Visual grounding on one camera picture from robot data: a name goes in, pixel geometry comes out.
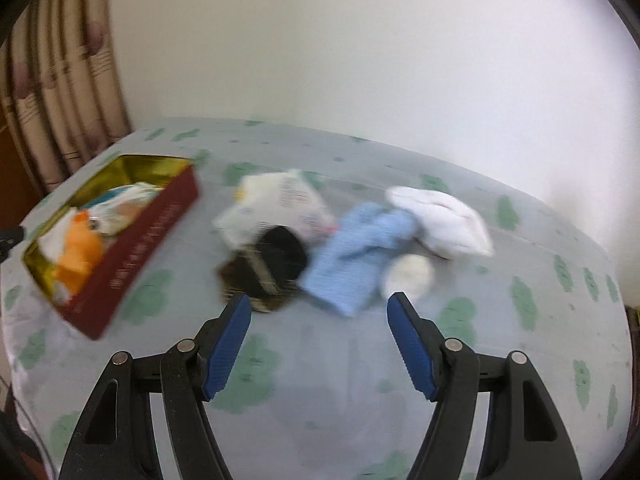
blue gripper pad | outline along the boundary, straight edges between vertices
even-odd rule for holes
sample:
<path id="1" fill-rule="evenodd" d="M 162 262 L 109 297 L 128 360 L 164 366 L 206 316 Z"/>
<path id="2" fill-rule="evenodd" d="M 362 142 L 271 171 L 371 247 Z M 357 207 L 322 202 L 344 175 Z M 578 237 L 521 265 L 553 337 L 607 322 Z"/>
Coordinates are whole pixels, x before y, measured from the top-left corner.
<path id="1" fill-rule="evenodd" d="M 245 294 L 223 327 L 218 342 L 209 356 L 207 378 L 202 386 L 206 399 L 211 400 L 216 393 L 224 389 L 250 322 L 251 303 Z"/>
<path id="2" fill-rule="evenodd" d="M 437 388 L 431 358 L 395 295 L 386 304 L 386 318 L 415 389 L 424 393 L 427 400 L 433 400 Z"/>

folded blue cloth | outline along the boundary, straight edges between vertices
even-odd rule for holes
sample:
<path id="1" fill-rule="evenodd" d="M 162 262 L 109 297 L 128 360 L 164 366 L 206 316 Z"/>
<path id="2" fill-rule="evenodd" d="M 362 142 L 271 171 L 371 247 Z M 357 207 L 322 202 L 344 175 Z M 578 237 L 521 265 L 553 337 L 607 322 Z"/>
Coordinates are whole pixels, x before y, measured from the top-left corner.
<path id="1" fill-rule="evenodd" d="M 298 286 L 344 316 L 354 316 L 378 290 L 387 264 L 420 231 L 410 212 L 367 202 L 340 220 L 340 229 L 298 279 Z"/>

patterned tablecloth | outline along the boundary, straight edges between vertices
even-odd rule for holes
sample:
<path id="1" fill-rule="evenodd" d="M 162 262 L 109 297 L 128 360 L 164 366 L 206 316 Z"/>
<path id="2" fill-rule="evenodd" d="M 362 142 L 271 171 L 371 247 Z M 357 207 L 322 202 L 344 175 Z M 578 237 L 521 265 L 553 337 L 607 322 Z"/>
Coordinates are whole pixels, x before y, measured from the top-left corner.
<path id="1" fill-rule="evenodd" d="M 450 192 L 490 226 L 494 258 L 432 258 L 436 283 L 415 304 L 445 336 L 504 356 L 524 350 L 567 426 L 586 480 L 620 452 L 631 403 L 631 346 L 604 250 L 539 200 L 487 177 L 358 137 L 257 121 L 168 119 L 112 146 L 25 218 L 29 233 L 121 153 L 196 161 L 202 196 L 140 273 L 100 341 L 63 322 L 21 263 L 2 264 L 2 329 L 18 401 L 59 470 L 70 434 L 110 356 L 166 351 L 222 310 L 212 270 L 230 251 L 211 219 L 243 175 L 300 168 L 336 216 L 389 186 Z M 462 478 L 475 478 L 488 394 L 479 396 Z M 152 396 L 165 479 L 178 479 L 159 396 Z M 206 405 L 238 480 L 404 479 L 433 405 L 412 387 L 383 301 L 344 319 L 298 296 L 254 314 L 226 389 Z"/>

orange toy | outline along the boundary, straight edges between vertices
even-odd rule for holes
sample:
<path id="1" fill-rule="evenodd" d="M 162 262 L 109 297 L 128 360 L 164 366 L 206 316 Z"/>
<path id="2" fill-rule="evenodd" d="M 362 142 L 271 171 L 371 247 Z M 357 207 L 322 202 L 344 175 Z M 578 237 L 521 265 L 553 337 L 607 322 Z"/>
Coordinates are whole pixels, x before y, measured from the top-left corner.
<path id="1" fill-rule="evenodd" d="M 65 235 L 65 251 L 53 277 L 76 295 L 104 254 L 100 235 L 89 228 L 89 213 L 79 212 Z"/>

striped curtain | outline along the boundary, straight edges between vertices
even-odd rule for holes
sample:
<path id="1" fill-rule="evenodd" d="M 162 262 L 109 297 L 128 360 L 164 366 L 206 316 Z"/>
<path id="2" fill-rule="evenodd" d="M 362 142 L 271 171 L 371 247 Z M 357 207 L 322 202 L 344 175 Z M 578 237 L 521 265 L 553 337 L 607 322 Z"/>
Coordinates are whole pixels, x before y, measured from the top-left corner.
<path id="1" fill-rule="evenodd" d="M 108 0 L 33 0 L 0 47 L 0 100 L 42 195 L 130 132 Z"/>

